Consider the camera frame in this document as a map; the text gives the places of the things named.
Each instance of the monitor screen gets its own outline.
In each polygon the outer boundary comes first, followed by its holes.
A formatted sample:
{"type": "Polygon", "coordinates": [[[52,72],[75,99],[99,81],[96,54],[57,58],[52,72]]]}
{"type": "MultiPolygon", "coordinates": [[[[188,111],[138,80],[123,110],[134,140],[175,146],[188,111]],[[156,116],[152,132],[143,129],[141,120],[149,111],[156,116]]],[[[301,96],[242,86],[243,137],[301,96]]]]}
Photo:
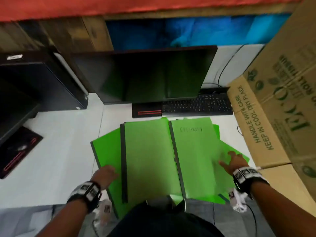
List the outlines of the monitor screen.
{"type": "Polygon", "coordinates": [[[196,97],[216,50],[96,52],[74,59],[103,103],[146,103],[196,97]]]}

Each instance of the person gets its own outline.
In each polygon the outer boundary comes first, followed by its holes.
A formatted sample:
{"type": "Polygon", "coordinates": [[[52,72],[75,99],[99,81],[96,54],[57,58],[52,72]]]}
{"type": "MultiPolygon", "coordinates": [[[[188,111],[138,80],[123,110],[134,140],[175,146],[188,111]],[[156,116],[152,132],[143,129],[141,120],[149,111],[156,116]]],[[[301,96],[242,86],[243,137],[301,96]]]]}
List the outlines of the person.
{"type": "MultiPolygon", "coordinates": [[[[228,153],[231,161],[219,164],[230,175],[248,167],[242,155],[228,153]]],[[[95,172],[91,181],[104,190],[118,177],[112,166],[104,166],[95,172]]],[[[316,218],[304,211],[264,181],[253,181],[249,186],[252,197],[277,237],[315,236],[316,218]]],[[[37,237],[72,237],[79,234],[88,213],[82,199],[74,199],[42,229],[37,237]]],[[[222,233],[211,223],[192,214],[169,213],[141,203],[134,207],[113,229],[109,236],[212,236],[222,233]]]]}

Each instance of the black keyboard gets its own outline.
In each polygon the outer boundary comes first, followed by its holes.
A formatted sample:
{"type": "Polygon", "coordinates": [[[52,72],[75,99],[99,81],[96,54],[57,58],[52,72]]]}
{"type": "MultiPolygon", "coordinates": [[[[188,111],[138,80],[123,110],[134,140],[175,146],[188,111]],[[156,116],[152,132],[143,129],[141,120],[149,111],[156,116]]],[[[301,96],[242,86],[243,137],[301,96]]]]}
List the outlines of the black keyboard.
{"type": "Polygon", "coordinates": [[[233,109],[226,93],[201,94],[188,100],[162,103],[164,116],[218,116],[232,115],[233,109]]]}

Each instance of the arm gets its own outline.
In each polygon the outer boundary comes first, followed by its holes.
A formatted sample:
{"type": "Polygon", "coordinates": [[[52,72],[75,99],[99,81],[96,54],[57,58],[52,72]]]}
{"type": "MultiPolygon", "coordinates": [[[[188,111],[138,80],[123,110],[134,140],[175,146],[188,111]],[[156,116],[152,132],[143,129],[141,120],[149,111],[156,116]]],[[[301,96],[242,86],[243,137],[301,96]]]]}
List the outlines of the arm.
{"type": "MultiPolygon", "coordinates": [[[[231,156],[229,165],[219,162],[228,174],[233,175],[236,169],[248,166],[242,155],[236,155],[235,152],[229,154],[231,156]]],[[[268,184],[252,183],[251,194],[277,237],[315,236],[316,218],[268,184]]]]}
{"type": "MultiPolygon", "coordinates": [[[[94,173],[91,180],[97,182],[104,190],[117,177],[118,174],[112,166],[104,166],[94,173]]],[[[88,208],[83,200],[71,201],[38,233],[37,237],[78,236],[87,214],[88,208]]]]}

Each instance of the red fabric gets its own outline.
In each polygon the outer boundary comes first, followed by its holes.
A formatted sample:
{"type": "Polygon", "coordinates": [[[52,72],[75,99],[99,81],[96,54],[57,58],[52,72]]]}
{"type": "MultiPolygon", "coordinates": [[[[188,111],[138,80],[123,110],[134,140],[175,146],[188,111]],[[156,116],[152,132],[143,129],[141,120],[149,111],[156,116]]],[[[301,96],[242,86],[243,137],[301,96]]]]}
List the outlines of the red fabric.
{"type": "Polygon", "coordinates": [[[0,21],[300,0],[0,0],[0,21]]]}

